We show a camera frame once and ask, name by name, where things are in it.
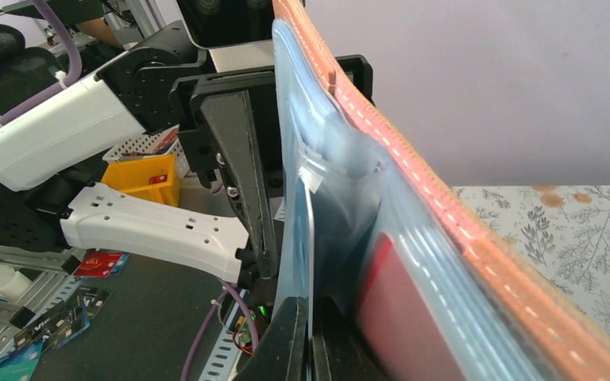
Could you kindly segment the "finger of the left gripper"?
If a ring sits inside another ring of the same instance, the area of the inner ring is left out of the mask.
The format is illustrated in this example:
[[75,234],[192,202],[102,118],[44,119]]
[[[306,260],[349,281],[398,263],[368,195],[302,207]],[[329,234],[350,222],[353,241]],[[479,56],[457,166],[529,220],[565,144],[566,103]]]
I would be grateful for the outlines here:
[[270,279],[278,272],[279,256],[249,92],[208,96],[200,110],[229,172],[226,187],[238,192],[260,277]]

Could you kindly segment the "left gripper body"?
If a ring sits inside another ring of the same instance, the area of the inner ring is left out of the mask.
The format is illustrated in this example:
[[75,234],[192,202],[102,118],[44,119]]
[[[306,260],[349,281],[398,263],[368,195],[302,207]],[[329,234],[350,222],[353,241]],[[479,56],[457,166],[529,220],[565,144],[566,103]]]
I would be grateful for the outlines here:
[[181,79],[171,93],[182,109],[179,140],[189,168],[203,187],[235,182],[225,165],[220,139],[233,142],[249,132],[257,139],[259,164],[269,190],[283,186],[280,122],[272,66]]

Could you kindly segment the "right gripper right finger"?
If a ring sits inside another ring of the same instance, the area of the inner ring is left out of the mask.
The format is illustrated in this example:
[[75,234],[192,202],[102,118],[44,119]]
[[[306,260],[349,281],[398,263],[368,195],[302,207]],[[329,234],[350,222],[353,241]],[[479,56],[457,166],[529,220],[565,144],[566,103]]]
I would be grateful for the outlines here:
[[332,298],[314,304],[311,340],[312,379],[333,381],[383,380],[353,324]]

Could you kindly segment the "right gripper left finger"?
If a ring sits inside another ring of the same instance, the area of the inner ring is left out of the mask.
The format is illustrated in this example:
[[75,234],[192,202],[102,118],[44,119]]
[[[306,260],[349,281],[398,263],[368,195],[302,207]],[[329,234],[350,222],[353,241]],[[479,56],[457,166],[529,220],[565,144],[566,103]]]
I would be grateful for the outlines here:
[[305,380],[307,318],[305,298],[283,300],[257,350],[234,378],[241,381]]

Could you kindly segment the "red credit card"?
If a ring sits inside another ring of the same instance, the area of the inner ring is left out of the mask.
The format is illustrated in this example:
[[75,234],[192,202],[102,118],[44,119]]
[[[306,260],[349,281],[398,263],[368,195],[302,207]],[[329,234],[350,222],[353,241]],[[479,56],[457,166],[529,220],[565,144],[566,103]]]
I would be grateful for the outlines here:
[[357,326],[391,380],[463,380],[423,295],[385,233],[374,239],[357,288]]

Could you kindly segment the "blue credit card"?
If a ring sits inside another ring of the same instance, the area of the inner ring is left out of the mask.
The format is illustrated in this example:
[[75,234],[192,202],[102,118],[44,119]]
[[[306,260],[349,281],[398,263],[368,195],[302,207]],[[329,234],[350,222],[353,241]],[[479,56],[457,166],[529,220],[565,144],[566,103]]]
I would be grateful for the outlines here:
[[313,179],[302,170],[292,187],[294,194],[285,201],[285,222],[289,225],[293,295],[304,300],[304,379],[312,380],[311,339],[314,294],[314,216],[311,205]]

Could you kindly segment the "teal credit card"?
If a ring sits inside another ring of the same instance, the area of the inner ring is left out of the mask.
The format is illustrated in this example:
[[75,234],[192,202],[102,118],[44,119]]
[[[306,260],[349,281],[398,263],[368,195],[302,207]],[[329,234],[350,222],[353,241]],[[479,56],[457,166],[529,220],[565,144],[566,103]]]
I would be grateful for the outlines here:
[[37,369],[43,341],[30,343],[0,358],[0,380],[30,380]]

